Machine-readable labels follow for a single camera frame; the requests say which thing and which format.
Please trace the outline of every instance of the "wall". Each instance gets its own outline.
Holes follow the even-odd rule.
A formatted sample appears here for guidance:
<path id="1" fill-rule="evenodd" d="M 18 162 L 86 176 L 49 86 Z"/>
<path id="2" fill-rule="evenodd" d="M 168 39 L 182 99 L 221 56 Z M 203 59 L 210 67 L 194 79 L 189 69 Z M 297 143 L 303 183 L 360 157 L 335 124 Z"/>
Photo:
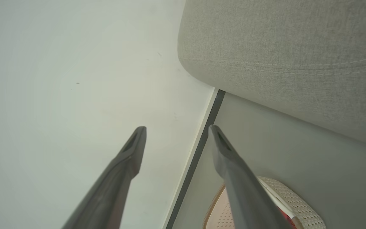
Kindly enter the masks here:
<path id="1" fill-rule="evenodd" d="M 140 125 L 121 228 L 162 227 L 213 90 L 177 59 L 183 7 L 0 0 L 0 228 L 60 228 Z"/>

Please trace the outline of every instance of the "gray fabric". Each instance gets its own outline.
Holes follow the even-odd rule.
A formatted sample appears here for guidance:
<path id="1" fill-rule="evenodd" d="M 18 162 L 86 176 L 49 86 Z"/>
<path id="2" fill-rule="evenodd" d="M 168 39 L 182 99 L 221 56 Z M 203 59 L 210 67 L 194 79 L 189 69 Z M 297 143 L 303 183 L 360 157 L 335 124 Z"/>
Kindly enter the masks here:
<path id="1" fill-rule="evenodd" d="M 205 83 L 366 142 L 366 1 L 187 0 L 178 52 Z"/>

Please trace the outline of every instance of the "brown trim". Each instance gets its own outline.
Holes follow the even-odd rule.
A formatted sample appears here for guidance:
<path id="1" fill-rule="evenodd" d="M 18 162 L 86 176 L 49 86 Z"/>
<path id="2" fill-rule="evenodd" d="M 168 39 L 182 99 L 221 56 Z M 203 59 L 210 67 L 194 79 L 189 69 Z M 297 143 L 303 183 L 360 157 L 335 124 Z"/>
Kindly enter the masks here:
<path id="1" fill-rule="evenodd" d="M 218 199 L 220 198 L 222 192 L 224 191 L 224 189 L 225 189 L 225 184 L 223 183 L 220 186 L 220 188 L 218 189 L 217 193 L 215 194 L 215 196 L 213 198 L 213 201 L 210 204 L 210 207 L 209 207 L 209 209 L 207 211 L 207 214 L 206 214 L 206 216 L 204 218 L 204 221 L 203 221 L 203 229 L 206 229 L 207 222 L 208 222 L 208 220 L 210 218 L 210 215 L 211 215 L 211 213 L 212 213 L 212 211 L 213 211 L 213 209 L 215 207 L 215 204 L 217 203 Z"/>

